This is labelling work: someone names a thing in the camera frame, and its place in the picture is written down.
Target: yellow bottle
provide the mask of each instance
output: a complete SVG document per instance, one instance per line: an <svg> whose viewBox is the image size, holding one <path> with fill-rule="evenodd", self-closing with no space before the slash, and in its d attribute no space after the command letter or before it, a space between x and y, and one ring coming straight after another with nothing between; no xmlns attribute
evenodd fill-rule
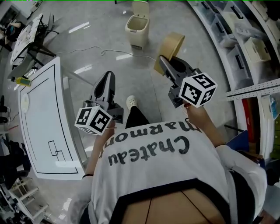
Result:
<svg viewBox="0 0 280 224"><path fill-rule="evenodd" d="M11 81L19 85L31 86L31 81L22 77L18 77L18 78L12 77Z"/></svg>

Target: open lid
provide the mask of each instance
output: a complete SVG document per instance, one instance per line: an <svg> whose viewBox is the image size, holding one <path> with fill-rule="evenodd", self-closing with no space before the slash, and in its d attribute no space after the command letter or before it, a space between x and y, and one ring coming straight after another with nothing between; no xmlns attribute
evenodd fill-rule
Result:
<svg viewBox="0 0 280 224"><path fill-rule="evenodd" d="M133 1L132 9L135 15L149 17L149 3L145 1Z"/></svg>

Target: floor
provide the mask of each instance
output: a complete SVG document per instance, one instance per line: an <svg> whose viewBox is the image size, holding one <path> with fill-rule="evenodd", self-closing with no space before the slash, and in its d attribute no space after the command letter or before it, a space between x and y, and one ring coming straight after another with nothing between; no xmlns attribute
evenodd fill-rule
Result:
<svg viewBox="0 0 280 224"><path fill-rule="evenodd" d="M133 15L129 1L120 1L116 5L113 1L44 1L31 19L41 12L44 14L51 12L55 16L54 30L59 32L59 35L51 33L47 36L45 46L57 53L65 67L91 82L95 82L104 72L111 70L116 76L115 102L125 109L124 120L128 116L126 98L135 95L139 108L150 123L182 120L186 117L180 108L173 107L168 98L171 84L167 78L153 70L153 60L128 57L122 52L110 51L102 56L98 48L58 53L100 46L103 49L121 50L155 58L161 42L168 33L178 32L185 35L178 57L192 67L207 72L218 83L214 98L205 105L205 108L228 141L234 133L226 130L224 124L235 125L235 112L233 104L224 100L225 92L229 90L228 81L206 30L187 2L150 1L149 5L149 43L144 51L131 49L124 32L126 22ZM73 31L73 28L84 23L86 23L84 27ZM44 56L39 58L43 63L52 59ZM4 77L7 77L10 71L11 66L7 63ZM82 107L82 102L88 98L90 90L91 87L86 84L71 81L75 112ZM11 107L10 116L13 118L18 113L15 83L4 78L3 94L6 105ZM8 128L16 125L19 125L18 117L15 117ZM117 130L121 130L124 126L125 124L118 125ZM84 147L90 153L94 137L85 132L80 134ZM23 143L20 126L10 131L10 138ZM33 171L30 172L30 176L49 204L48 216L57 224L66 223L67 209L79 182L38 179Z"/></svg>

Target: white shirt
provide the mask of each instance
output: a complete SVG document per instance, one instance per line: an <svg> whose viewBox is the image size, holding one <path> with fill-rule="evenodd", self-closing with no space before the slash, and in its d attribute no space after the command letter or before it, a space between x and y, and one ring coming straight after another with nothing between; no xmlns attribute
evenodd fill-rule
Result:
<svg viewBox="0 0 280 224"><path fill-rule="evenodd" d="M186 122L125 129L104 145L93 177L82 180L72 199L69 223L79 223L88 206L92 224L109 223L118 199L141 190L198 179L230 203L226 171L238 167L255 197L255 217L266 192L266 173L228 146L215 148L205 133Z"/></svg>

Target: white plate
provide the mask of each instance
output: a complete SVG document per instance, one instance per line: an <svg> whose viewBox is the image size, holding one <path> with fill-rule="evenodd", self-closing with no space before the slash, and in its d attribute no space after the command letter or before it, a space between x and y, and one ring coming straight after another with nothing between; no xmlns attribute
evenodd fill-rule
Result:
<svg viewBox="0 0 280 224"><path fill-rule="evenodd" d="M23 94L23 96L21 97L21 110L26 113L28 111L28 107L29 107L29 97L28 94L25 93Z"/></svg>

